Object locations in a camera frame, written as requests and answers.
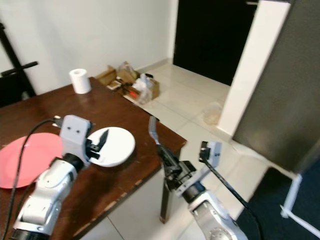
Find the tiled floor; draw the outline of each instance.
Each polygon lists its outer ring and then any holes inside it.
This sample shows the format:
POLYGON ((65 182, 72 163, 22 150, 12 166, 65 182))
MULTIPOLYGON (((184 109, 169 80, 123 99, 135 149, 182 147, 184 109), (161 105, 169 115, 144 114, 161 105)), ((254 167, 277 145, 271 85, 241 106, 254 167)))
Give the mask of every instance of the tiled floor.
MULTIPOLYGON (((217 129, 202 120, 202 110, 211 102, 221 105, 226 100, 229 86, 183 68, 165 64, 149 71, 160 82, 160 96, 143 108, 155 115, 168 128, 187 139, 180 159, 190 161, 197 169, 201 141, 222 142, 222 153, 217 170, 246 200, 249 200, 264 172, 268 161, 252 154, 240 153, 232 143, 218 136, 217 129)), ((203 181, 237 218, 241 204, 210 174, 203 181)), ((129 199, 115 209, 84 240, 202 240, 200 228, 181 198, 174 198, 168 223, 159 221, 163 173, 157 173, 129 199)))

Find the white wall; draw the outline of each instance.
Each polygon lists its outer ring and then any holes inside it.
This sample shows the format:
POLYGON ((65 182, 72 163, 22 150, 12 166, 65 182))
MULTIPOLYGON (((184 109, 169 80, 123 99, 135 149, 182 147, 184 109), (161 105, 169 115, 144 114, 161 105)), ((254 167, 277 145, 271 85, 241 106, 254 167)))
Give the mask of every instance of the white wall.
POLYGON ((169 36, 168 36, 168 58, 173 59, 175 42, 176 42, 176 29, 178 19, 178 6, 179 0, 170 1, 170 15, 169 15, 169 36))
POLYGON ((288 14, 290 4, 261 0, 227 96, 218 128, 233 136, 288 14))
POLYGON ((27 73, 41 94, 68 85, 75 68, 94 76, 125 60, 140 68, 166 59, 170 1, 2 0, 0 17, 21 63, 39 62, 27 73))

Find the table leg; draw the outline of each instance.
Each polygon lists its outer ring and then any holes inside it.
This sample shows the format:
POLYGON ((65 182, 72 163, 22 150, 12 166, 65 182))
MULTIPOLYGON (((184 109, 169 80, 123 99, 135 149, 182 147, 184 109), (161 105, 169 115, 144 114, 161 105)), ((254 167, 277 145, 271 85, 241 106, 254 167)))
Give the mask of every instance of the table leg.
MULTIPOLYGON (((180 158, 180 151, 176 154, 176 157, 180 158)), ((173 192, 169 191, 167 188, 165 180, 163 180, 162 188, 162 201, 161 201, 161 210, 160 210, 160 221, 165 224, 169 220, 169 215, 171 211, 173 192)))

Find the plastic container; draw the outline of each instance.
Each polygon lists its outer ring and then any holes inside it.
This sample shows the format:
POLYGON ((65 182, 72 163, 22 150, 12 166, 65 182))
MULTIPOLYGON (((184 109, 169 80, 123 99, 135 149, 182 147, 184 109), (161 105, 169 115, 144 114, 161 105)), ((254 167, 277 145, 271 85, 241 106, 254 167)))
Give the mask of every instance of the plastic container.
POLYGON ((218 102, 211 102, 203 109, 203 121, 208 125, 217 125, 221 116, 222 106, 218 102))

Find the black stand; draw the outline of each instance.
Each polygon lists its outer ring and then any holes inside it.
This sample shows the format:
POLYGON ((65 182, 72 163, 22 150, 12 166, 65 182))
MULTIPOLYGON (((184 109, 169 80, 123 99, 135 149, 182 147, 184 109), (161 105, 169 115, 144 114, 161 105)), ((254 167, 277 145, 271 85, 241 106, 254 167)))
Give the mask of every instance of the black stand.
MULTIPOLYGON (((4 48, 4 51, 6 52, 8 58, 10 59, 12 65, 13 65, 13 69, 1 72, 2 78, 1 78, 1 88, 4 90, 6 89, 6 91, 12 91, 12 89, 8 89, 12 86, 17 87, 15 89, 17 89, 18 91, 23 90, 22 92, 26 92, 27 95, 29 97, 33 97, 36 95, 34 88, 32 87, 32 85, 30 84, 30 81, 28 79, 28 76, 26 75, 24 69, 33 67, 38 65, 38 62, 33 61, 30 62, 28 64, 25 65, 21 65, 13 47, 11 46, 9 39, 5 33, 5 26, 0 22, 0 42, 4 48)), ((10 103, 14 103, 14 102, 18 102, 16 99, 12 99, 11 102, 9 103, 2 103, 1 102, 1 106, 3 105, 7 105, 10 103)))

